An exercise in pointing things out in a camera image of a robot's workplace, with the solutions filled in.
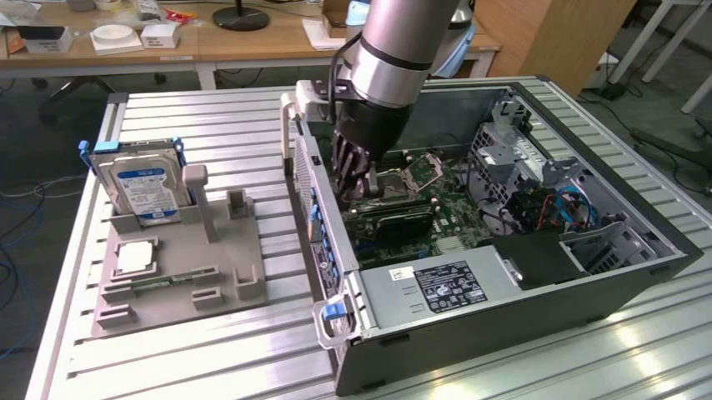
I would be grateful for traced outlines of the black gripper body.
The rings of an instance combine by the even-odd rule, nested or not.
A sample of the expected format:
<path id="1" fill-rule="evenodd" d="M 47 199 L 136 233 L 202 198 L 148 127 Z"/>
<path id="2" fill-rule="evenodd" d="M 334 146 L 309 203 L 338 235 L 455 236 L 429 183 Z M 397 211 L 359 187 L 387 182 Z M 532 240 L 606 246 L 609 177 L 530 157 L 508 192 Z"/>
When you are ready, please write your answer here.
<path id="1" fill-rule="evenodd" d="M 361 148 L 371 162 L 381 162 L 399 140 L 411 111 L 411 106 L 391 108 L 366 101 L 345 102 L 337 117 L 337 143 Z"/>

